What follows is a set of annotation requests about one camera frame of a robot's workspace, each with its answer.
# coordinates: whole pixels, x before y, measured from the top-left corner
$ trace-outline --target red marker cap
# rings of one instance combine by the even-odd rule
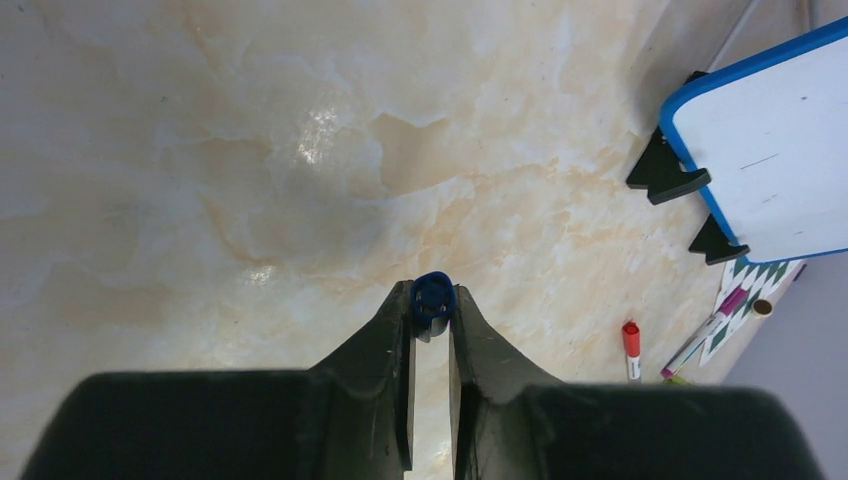
[[[639,327],[633,322],[627,322],[621,327],[621,333],[624,335],[624,351],[628,357],[638,357],[642,353],[642,347],[639,345]]]

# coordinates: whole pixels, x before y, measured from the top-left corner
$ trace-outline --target black plastic stand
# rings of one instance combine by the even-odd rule
[[[721,231],[715,217],[710,214],[695,240],[689,245],[689,251],[705,254],[707,265],[715,265],[747,255],[751,249],[748,245],[731,245],[730,239]]]
[[[695,72],[686,83],[706,75]],[[647,190],[648,201],[653,205],[673,200],[710,183],[710,174],[705,168],[694,172],[680,169],[680,159],[671,149],[662,131],[657,127],[642,156],[627,177],[627,186],[634,190]]]

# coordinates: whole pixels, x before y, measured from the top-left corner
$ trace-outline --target pink marker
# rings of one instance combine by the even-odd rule
[[[666,366],[660,372],[663,378],[671,378],[674,374],[680,370],[680,367],[688,361],[695,352],[698,351],[698,348],[704,344],[707,337],[715,333],[715,329],[721,326],[724,323],[724,320],[733,313],[733,310],[739,306],[740,303],[745,301],[748,298],[748,291],[743,290],[741,287],[736,287],[730,295],[724,299],[721,307],[719,307],[718,311],[714,314],[710,315],[704,323],[701,324],[701,327],[695,332],[694,335],[689,337],[689,340],[680,347],[680,350],[674,354],[674,357],[666,364]]]

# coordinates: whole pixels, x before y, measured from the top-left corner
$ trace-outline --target wall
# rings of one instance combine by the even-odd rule
[[[848,254],[810,261],[725,380],[776,394],[830,478],[848,472]]]

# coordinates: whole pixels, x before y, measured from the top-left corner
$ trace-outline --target blue whiteboard frame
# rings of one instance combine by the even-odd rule
[[[722,68],[721,70],[705,75],[697,80],[693,80],[681,87],[680,90],[674,92],[660,108],[659,124],[660,130],[662,130],[666,140],[668,140],[669,145],[672,150],[674,150],[674,153],[676,153],[680,158],[684,168],[690,172],[699,168],[695,163],[695,160],[692,159],[692,155],[686,148],[686,144],[683,142],[683,139],[680,138],[680,133],[674,126],[674,114],[677,113],[677,110],[686,104],[686,102],[711,90],[727,85],[728,83],[735,82],[741,78],[747,77],[748,75],[765,70],[771,66],[777,65],[778,63],[785,62],[797,57],[798,55],[802,55],[845,37],[848,37],[848,17],[801,35],[798,38],[792,39],[774,48],[770,48],[762,53],[758,53],[753,57],[746,58],[741,62],[734,63],[733,65]],[[715,197],[713,197],[713,194],[710,192],[709,185],[702,188],[700,192],[701,196],[704,197],[707,207],[709,207],[710,212],[721,227],[721,230],[733,244],[738,245],[739,240],[733,233],[733,229],[730,228],[730,224],[721,212],[721,208],[719,208],[718,203],[716,203]],[[756,265],[818,257],[821,255],[829,255],[845,251],[848,251],[848,248],[811,255],[802,255],[800,257],[776,258],[770,262],[759,263],[749,261],[748,257],[743,257],[743,259],[746,263]]]

